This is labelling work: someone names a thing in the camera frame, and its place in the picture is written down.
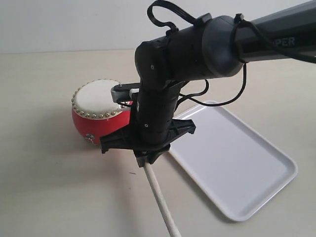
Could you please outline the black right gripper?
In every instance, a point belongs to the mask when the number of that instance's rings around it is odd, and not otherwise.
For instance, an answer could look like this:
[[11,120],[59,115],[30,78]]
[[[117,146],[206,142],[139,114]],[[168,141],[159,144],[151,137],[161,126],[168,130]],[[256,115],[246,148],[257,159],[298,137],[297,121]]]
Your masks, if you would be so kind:
[[196,126],[191,119],[173,118],[182,84],[171,82],[162,90],[154,90],[141,82],[139,92],[133,96],[129,124],[102,136],[101,152],[133,150],[138,166],[143,168],[147,158],[153,164],[170,150],[170,143],[186,133],[193,134]]

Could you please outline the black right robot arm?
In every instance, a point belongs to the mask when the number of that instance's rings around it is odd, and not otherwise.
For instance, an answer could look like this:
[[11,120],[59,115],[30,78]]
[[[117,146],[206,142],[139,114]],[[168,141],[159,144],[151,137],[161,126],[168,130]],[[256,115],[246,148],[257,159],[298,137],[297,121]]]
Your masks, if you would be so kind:
[[184,134],[194,133],[192,120],[174,118],[181,102],[196,97],[180,93],[188,82],[245,73],[247,63],[253,61],[316,61],[313,0],[253,21],[240,13],[194,18],[165,0],[153,2],[147,15],[154,25],[168,27],[168,31],[136,48],[140,82],[111,90],[113,101],[130,109],[129,124],[100,138],[103,153],[132,150],[140,167],[154,163]]

